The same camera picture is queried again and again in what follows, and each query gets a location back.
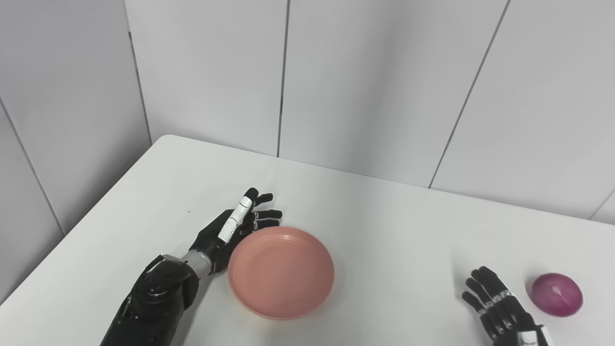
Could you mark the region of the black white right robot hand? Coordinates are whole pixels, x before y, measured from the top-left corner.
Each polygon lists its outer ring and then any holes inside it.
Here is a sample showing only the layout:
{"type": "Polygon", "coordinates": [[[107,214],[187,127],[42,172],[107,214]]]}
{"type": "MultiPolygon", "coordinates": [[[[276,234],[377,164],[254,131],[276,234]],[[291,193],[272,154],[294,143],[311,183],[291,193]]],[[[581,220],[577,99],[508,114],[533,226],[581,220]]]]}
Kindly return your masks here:
{"type": "Polygon", "coordinates": [[[546,326],[536,324],[518,298],[488,267],[481,266],[465,281],[462,300],[472,307],[494,346],[553,346],[546,326]]]}

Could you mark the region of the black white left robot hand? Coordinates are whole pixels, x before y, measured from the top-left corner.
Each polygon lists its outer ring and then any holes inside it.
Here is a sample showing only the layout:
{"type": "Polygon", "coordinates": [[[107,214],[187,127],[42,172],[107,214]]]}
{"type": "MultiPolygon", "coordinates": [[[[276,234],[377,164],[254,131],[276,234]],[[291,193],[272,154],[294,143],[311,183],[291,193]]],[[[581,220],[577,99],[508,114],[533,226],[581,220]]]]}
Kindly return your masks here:
{"type": "Polygon", "coordinates": [[[235,208],[223,211],[198,233],[182,260],[199,278],[225,270],[234,250],[248,235],[281,224],[281,210],[256,210],[273,199],[272,193],[249,188],[235,208]]]}

